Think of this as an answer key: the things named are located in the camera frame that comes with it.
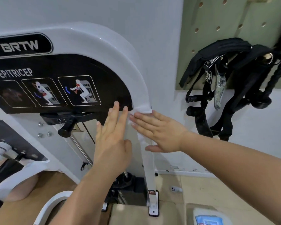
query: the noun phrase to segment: person's left hand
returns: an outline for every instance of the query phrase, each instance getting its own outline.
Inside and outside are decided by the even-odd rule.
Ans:
[[[114,102],[113,108],[109,109],[105,125],[97,122],[96,149],[94,166],[99,164],[115,178],[123,173],[131,162],[132,144],[130,140],[123,140],[128,108],[124,107],[118,121],[120,104]]]

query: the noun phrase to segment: baseboard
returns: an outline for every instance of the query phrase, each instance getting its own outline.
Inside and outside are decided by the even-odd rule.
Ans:
[[[216,178],[216,176],[209,172],[191,172],[191,171],[181,171],[181,170],[155,170],[156,173],[161,175],[184,175],[202,178]]]

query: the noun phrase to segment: machine foot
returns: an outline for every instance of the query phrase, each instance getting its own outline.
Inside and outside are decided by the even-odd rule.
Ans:
[[[149,216],[158,217],[159,216],[159,192],[156,190],[156,198],[157,203],[156,204],[150,204],[149,205]]]
[[[107,209],[108,209],[108,203],[104,203],[101,212],[106,212]]]

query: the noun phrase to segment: rounded rectangle outline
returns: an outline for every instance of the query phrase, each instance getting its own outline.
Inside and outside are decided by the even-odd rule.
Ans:
[[[40,55],[45,55],[45,54],[50,54],[53,51],[53,43],[52,41],[49,39],[48,36],[46,36],[43,33],[40,32],[35,32],[35,33],[26,33],[26,34],[18,34],[18,35],[6,35],[6,36],[0,36],[0,38],[8,38],[8,37],[15,37],[15,36],[22,36],[22,35],[36,35],[36,34],[40,34],[43,35],[44,37],[46,37],[46,39],[48,39],[48,41],[51,44],[51,50],[50,52],[46,52],[46,53],[38,53],[38,54],[26,54],[26,55],[11,55],[11,56],[0,56],[0,59],[5,59],[5,58],[18,58],[18,57],[28,57],[28,56],[40,56]]]
[[[97,95],[98,95],[98,99],[99,99],[99,101],[100,101],[100,104],[97,104],[97,105],[73,105],[72,102],[71,102],[71,100],[70,100],[70,98],[68,97],[66,91],[64,90],[63,86],[61,85],[61,83],[60,83],[60,81],[59,81],[59,78],[74,77],[74,76],[60,76],[60,77],[57,78],[57,79],[58,79],[58,82],[60,83],[60,86],[63,88],[65,94],[67,95],[67,97],[68,97],[68,99],[69,99],[69,101],[70,101],[70,103],[71,103],[73,106],[100,106],[100,105],[101,105],[101,99],[100,99],[99,94],[98,94],[98,92],[97,92],[96,85],[95,85],[95,83],[94,83],[94,81],[93,81],[93,78],[92,78],[90,75],[79,75],[79,76],[89,76],[89,77],[92,79],[93,85],[94,85],[95,90],[96,90],[96,93],[97,93]]]
[[[66,102],[65,98],[63,97],[62,93],[60,92],[60,90],[58,89],[56,83],[54,82],[54,80],[53,80],[52,78],[50,78],[50,77],[30,78],[30,79],[22,79],[21,81],[22,81],[22,84],[25,86],[25,88],[29,91],[29,89],[28,89],[28,88],[26,87],[26,85],[23,83],[23,80],[37,80],[37,79],[51,79],[51,80],[53,81],[53,83],[55,84],[57,90],[59,91],[60,95],[61,95],[62,98],[64,99],[64,102],[66,103],[66,106],[68,106],[68,103]]]
[[[15,81],[15,82],[17,82],[16,80],[0,80],[0,82],[2,82],[2,81]],[[22,88],[22,86],[19,84],[19,82],[17,82],[17,83],[18,83],[18,85],[20,86],[20,88],[23,90],[23,92],[25,92],[25,94],[27,95],[27,97],[30,98],[29,95],[26,93],[26,91],[25,91],[25,90]],[[1,97],[10,107],[12,107],[12,108],[30,108],[30,107],[37,107],[31,98],[30,98],[30,100],[31,100],[31,102],[34,104],[34,106],[13,107],[13,106],[11,106],[1,95],[0,95],[0,97]]]

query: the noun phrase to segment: white human figure illustration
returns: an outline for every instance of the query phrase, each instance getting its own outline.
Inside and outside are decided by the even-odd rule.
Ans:
[[[38,81],[35,82],[35,85],[36,85],[38,91],[43,94],[43,98],[45,100],[47,100],[48,103],[46,103],[46,104],[49,106],[53,106],[52,102],[49,100],[53,97],[53,95],[44,86],[42,86]]]
[[[90,92],[86,89],[83,83],[80,82],[80,80],[76,80],[76,87],[70,89],[75,90],[75,94],[77,94],[78,90],[82,90],[82,93],[80,94],[81,98],[83,99],[82,103],[88,103],[86,97],[90,95]]]

